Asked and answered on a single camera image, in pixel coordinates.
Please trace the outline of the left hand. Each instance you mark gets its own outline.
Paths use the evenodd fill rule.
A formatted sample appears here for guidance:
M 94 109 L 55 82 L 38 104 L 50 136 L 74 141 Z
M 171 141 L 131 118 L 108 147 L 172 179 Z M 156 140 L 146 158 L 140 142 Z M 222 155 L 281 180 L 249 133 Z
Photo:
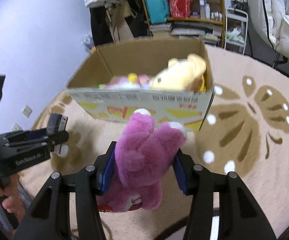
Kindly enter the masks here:
M 10 183 L 4 189 L 0 188 L 0 197 L 6 197 L 2 202 L 3 208 L 8 213 L 13 213 L 20 222 L 25 215 L 25 208 L 18 189 L 18 179 L 18 174 L 12 175 Z

